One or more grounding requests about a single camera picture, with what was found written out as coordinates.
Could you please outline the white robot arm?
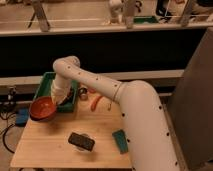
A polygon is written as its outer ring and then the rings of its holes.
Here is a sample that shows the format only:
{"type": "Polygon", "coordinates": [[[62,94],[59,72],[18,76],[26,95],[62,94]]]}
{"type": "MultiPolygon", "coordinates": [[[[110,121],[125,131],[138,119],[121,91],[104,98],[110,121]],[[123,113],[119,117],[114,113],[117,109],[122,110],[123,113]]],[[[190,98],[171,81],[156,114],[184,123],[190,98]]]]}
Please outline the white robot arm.
{"type": "Polygon", "coordinates": [[[76,56],[53,63],[56,77],[51,86],[54,103],[78,81],[120,106],[133,171],[181,171],[168,122],[156,90],[147,82],[121,82],[80,68],[76,56]]]}

